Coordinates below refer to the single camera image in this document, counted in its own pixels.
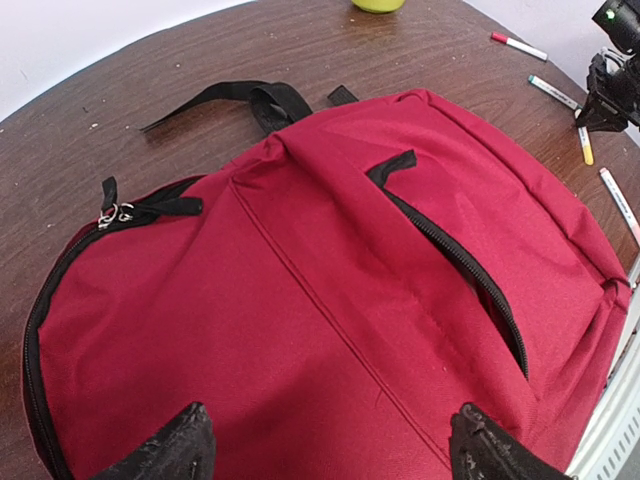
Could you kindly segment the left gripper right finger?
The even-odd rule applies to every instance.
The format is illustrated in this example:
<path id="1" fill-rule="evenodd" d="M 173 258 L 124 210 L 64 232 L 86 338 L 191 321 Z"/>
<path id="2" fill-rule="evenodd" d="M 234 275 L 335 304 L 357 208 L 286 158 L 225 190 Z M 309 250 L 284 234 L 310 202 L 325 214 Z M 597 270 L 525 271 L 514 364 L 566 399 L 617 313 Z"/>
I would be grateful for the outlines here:
<path id="1" fill-rule="evenodd" d="M 449 452 L 455 480 L 562 480 L 569 476 L 527 450 L 473 403 L 451 418 Z"/>

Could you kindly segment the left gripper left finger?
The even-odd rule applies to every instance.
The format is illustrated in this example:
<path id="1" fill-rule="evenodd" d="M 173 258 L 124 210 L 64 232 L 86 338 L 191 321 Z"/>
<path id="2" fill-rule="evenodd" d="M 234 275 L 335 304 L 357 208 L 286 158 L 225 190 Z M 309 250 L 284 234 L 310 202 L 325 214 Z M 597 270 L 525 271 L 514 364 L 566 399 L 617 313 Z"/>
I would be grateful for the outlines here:
<path id="1" fill-rule="evenodd" d="M 212 479 L 216 460 L 213 423 L 200 402 L 181 410 L 123 460 L 95 479 Z"/>

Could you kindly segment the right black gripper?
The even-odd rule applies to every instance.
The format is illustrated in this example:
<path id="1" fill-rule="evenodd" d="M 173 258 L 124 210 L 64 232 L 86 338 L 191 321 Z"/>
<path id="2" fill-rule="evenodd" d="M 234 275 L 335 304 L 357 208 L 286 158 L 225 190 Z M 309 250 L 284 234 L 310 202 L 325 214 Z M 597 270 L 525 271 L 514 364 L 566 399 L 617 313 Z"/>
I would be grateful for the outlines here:
<path id="1" fill-rule="evenodd" d="M 608 0 L 592 16 L 614 45 L 589 65 L 587 98 L 576 118 L 578 128 L 622 132 L 639 123 L 639 2 Z"/>

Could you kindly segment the yellow-capped white marker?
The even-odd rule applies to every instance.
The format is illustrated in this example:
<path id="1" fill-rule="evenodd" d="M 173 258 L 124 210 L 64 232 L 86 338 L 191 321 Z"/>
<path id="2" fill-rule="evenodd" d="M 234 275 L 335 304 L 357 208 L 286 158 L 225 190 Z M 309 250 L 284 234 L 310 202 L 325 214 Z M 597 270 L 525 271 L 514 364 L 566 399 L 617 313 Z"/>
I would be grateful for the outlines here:
<path id="1" fill-rule="evenodd" d="M 594 165 L 594 156 L 591 146 L 591 141 L 586 127 L 578 128 L 579 140 L 581 144 L 584 163 L 588 166 Z"/>

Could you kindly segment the teal-capped white marker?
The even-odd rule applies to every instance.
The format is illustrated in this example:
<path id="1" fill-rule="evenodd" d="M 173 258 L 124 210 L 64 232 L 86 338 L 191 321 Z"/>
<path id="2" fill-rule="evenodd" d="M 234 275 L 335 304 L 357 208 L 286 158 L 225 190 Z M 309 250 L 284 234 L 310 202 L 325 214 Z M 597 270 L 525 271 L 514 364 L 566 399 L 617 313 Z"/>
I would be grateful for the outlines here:
<path id="1" fill-rule="evenodd" d="M 551 84 L 542 80 L 538 76 L 530 75 L 528 77 L 528 82 L 530 85 L 534 86 L 535 88 L 544 92 L 545 94 L 551 96 L 552 98 L 554 98 L 564 106 L 568 107 L 569 109 L 573 111 L 577 109 L 581 109 L 581 105 L 577 101 L 573 100 L 571 97 L 561 92 L 558 88 L 552 86 Z"/>

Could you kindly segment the pink-capped white marker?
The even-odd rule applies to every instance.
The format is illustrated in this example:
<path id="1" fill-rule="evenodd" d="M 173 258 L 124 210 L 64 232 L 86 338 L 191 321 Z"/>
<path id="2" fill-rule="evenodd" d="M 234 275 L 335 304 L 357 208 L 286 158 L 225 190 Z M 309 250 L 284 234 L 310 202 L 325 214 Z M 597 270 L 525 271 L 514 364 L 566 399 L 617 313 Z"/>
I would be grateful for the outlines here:
<path id="1" fill-rule="evenodd" d="M 612 199 L 622 214 L 630 232 L 637 245 L 640 244 L 640 226 L 639 221 L 634 215 L 630 205 L 624 194 L 622 193 L 618 183 L 614 179 L 611 172 L 603 167 L 599 170 L 601 180 L 609 191 Z"/>

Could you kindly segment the red backpack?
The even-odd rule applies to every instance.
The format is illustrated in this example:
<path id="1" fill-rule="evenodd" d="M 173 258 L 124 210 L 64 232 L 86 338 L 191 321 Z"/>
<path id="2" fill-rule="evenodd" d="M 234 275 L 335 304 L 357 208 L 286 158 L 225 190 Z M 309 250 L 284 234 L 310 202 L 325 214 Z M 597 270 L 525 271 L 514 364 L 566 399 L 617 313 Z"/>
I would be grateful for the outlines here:
<path id="1" fill-rule="evenodd" d="M 24 403 L 56 479 L 95 479 L 193 402 L 212 479 L 454 479 L 473 403 L 565 474 L 631 299 L 589 209 L 500 130 L 426 90 L 315 113 L 131 202 L 103 184 L 27 323 Z"/>

